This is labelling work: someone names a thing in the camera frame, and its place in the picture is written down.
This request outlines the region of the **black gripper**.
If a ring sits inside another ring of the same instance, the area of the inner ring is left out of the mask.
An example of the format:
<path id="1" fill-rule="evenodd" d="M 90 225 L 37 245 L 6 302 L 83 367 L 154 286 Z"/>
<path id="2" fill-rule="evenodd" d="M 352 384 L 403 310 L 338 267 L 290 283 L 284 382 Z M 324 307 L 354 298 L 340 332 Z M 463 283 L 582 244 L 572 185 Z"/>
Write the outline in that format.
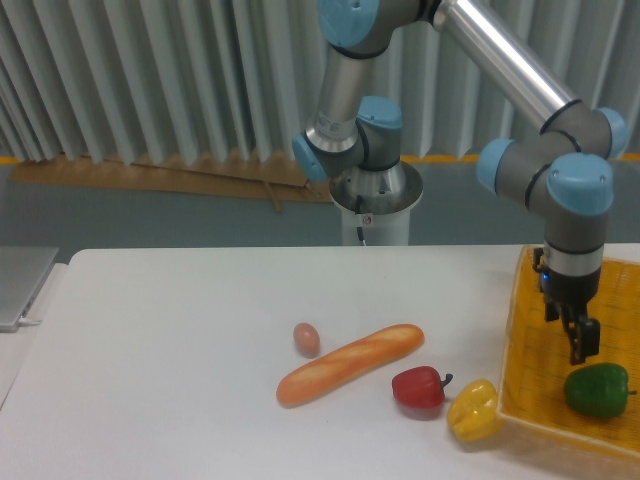
<path id="1" fill-rule="evenodd" d="M 587 313 L 587 305 L 598 291 L 600 270 L 583 276 L 567 276 L 542 267 L 539 289 L 545 306 L 544 319 L 553 322 L 561 318 L 569 339 L 571 365 L 583 364 L 588 357 L 597 356 L 600 348 L 600 323 Z"/>

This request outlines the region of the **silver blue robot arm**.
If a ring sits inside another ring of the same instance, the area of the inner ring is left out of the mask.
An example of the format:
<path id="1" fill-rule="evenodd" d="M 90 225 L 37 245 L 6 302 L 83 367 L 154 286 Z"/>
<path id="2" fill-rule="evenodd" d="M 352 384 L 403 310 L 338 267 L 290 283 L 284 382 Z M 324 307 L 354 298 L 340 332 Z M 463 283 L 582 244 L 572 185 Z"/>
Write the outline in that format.
<path id="1" fill-rule="evenodd" d="M 328 181 L 347 245 L 404 245 L 422 196 L 417 172 L 400 162 L 399 106 L 364 85 L 393 33 L 424 21 L 456 40 L 539 130 L 536 139 L 497 139 L 476 167 L 479 182 L 540 216 L 544 244 L 533 267 L 545 317 L 560 321 L 578 365 L 599 352 L 601 327 L 588 313 L 600 279 L 613 203 L 610 162 L 628 129 L 614 110 L 578 99 L 488 7 L 475 1 L 321 1 L 329 54 L 318 106 L 292 142 L 310 181 Z"/>

